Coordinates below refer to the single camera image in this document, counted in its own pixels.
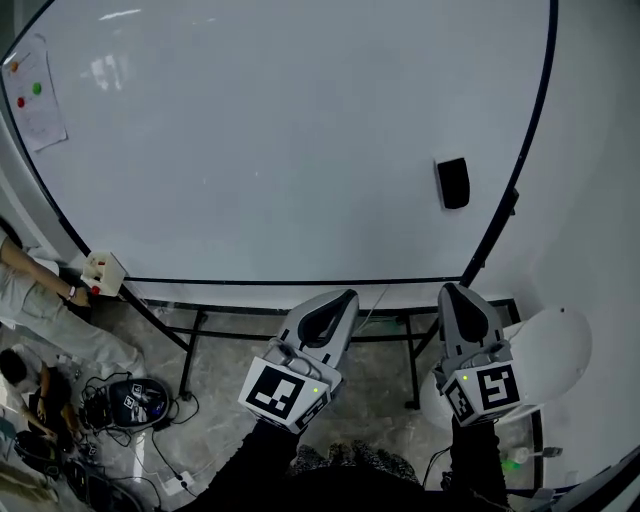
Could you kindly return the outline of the black whiteboard eraser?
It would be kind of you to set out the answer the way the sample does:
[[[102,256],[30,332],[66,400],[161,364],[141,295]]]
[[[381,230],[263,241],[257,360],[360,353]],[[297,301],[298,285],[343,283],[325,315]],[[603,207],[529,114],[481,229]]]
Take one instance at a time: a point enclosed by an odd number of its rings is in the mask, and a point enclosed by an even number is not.
[[[464,158],[437,161],[435,177],[443,209],[459,210],[469,204],[470,179]]]

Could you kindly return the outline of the person's patterned torso clothing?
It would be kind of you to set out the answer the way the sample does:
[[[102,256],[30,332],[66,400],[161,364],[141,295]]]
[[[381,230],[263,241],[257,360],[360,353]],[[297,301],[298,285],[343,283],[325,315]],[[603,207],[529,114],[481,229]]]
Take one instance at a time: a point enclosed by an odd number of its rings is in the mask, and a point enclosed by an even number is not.
[[[364,441],[324,454],[300,445],[282,486],[290,512],[450,512],[442,491],[427,491],[401,456]]]

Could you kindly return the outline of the white power strip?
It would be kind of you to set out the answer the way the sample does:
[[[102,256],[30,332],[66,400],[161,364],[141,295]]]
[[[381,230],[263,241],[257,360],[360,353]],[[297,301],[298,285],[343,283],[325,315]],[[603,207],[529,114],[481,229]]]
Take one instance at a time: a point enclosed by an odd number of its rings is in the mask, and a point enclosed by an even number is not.
[[[168,468],[159,470],[157,472],[157,478],[162,490],[167,496],[174,496],[184,490],[190,489],[195,483],[194,478],[188,471],[176,474]]]

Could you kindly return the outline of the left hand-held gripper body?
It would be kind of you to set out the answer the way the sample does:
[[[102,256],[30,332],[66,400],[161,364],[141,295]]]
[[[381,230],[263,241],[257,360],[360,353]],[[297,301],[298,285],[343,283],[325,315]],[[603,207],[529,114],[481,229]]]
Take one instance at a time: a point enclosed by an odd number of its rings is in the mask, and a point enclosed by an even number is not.
[[[301,434],[342,382],[337,369],[274,338],[265,354],[253,359],[238,402],[257,419]]]

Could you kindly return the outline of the black framed whiteboard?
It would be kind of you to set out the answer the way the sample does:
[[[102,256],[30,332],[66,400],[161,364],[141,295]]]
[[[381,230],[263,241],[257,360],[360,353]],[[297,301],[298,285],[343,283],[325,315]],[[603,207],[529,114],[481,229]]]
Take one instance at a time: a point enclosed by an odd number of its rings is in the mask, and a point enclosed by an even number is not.
[[[130,276],[454,277],[511,178],[549,0],[52,0],[67,139],[26,149],[79,239]],[[435,163],[466,160],[442,208]]]

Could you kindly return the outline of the white marker tray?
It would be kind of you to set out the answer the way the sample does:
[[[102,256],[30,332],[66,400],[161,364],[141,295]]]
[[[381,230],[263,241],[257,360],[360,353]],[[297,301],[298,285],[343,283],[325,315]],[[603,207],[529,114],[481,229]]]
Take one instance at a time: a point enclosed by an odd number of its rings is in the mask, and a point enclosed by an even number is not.
[[[91,292],[93,286],[101,289],[101,296],[119,295],[126,272],[110,252],[91,252],[83,263],[81,279]]]

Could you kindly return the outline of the black open equipment case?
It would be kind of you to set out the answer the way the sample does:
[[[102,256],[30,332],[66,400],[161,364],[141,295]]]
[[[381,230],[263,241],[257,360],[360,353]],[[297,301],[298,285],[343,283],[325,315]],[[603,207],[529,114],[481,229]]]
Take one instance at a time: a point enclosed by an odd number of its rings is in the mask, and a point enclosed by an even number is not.
[[[128,379],[106,387],[107,418],[122,429],[137,429],[161,421],[170,407],[170,394],[151,378]]]

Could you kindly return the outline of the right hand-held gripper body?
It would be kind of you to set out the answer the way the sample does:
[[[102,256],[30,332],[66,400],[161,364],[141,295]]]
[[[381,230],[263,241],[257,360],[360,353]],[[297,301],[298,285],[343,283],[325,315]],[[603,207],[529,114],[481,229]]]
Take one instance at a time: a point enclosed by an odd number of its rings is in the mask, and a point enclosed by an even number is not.
[[[511,346],[504,339],[473,354],[444,357],[434,375],[462,427],[499,419],[521,404]]]

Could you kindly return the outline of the white round stool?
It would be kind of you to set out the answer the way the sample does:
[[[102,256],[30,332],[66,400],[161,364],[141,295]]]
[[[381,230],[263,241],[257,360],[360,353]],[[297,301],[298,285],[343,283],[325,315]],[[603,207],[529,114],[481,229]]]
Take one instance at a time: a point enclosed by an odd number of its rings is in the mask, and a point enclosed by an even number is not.
[[[511,346],[521,404],[493,420],[500,424],[520,420],[567,393],[591,359],[592,333],[586,317],[564,307],[545,309],[502,329],[502,334]],[[449,430],[453,412],[436,387],[437,365],[421,385],[419,405],[429,422]]]

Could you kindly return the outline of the round black helmet case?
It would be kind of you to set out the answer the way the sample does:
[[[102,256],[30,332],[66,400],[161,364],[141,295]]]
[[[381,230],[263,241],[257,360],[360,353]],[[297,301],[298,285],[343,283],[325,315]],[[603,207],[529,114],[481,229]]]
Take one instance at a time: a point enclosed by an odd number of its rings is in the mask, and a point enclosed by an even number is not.
[[[62,466],[58,446],[53,441],[34,432],[18,432],[13,448],[25,464],[40,472],[46,472],[53,467],[60,469]]]

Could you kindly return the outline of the person's right forearm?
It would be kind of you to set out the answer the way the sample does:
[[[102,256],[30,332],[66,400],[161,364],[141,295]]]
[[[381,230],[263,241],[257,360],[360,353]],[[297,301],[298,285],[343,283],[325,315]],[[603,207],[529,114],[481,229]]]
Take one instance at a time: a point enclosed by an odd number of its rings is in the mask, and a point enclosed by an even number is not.
[[[456,512],[510,512],[494,424],[462,427],[453,417],[452,432],[447,493]]]

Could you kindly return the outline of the person's left forearm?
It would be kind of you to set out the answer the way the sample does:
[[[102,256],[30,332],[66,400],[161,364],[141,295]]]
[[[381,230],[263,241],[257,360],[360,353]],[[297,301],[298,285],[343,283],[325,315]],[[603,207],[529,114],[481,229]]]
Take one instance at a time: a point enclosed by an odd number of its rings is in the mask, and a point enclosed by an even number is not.
[[[257,420],[206,490],[174,512],[242,512],[255,507],[263,491],[278,486],[286,474],[299,440],[299,434]]]

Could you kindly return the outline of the white paper sheet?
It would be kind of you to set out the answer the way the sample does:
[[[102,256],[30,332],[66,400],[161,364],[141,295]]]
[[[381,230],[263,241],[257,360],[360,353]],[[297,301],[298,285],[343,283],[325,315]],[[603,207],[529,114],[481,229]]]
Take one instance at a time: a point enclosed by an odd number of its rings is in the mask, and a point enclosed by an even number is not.
[[[10,64],[14,61],[19,67],[12,72]],[[9,52],[3,63],[2,78],[17,131],[30,151],[37,152],[67,139],[43,36],[28,36]],[[32,92],[36,82],[42,86],[40,95]],[[23,108],[17,106],[19,97],[26,101]]]

